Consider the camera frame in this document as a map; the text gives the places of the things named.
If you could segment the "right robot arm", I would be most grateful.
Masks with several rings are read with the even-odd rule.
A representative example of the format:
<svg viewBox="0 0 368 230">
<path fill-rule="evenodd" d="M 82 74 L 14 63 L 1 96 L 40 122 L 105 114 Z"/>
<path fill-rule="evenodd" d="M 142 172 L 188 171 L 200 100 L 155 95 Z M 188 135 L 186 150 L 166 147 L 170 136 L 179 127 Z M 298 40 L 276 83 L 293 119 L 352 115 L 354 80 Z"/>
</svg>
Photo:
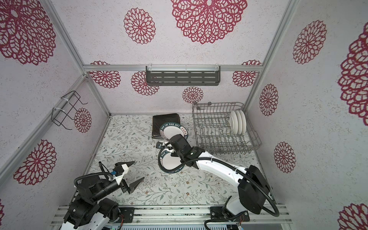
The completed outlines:
<svg viewBox="0 0 368 230">
<path fill-rule="evenodd" d="M 222 208 L 221 214 L 236 218 L 245 212 L 260 214 L 262 210 L 278 217 L 279 211 L 270 196 L 270 186 L 261 171 L 254 165 L 248 168 L 236 166 L 218 159 L 200 147 L 191 147 L 181 135 L 173 136 L 169 142 L 161 144 L 161 152 L 167 150 L 172 156 L 180 158 L 180 165 L 169 169 L 159 161 L 159 167 L 166 173 L 176 173 L 183 166 L 206 171 L 227 181 L 237 188 L 237 195 L 230 196 Z"/>
</svg>

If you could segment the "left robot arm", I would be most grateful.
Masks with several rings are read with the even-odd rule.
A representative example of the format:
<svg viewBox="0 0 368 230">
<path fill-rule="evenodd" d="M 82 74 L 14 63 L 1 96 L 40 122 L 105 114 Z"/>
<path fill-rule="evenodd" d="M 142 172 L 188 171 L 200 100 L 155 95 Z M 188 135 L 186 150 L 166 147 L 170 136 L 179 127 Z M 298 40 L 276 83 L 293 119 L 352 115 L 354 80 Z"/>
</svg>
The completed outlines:
<svg viewBox="0 0 368 230">
<path fill-rule="evenodd" d="M 131 223 L 134 208 L 121 208 L 107 196 L 117 190 L 132 194 L 144 181 L 144 177 L 128 185 L 124 176 L 135 162 L 118 162 L 112 171 L 108 171 L 99 162 L 100 171 L 82 175 L 74 179 L 77 196 L 69 204 L 63 218 L 61 230 L 107 230 L 108 223 L 117 224 L 121 230 L 123 224 Z"/>
</svg>

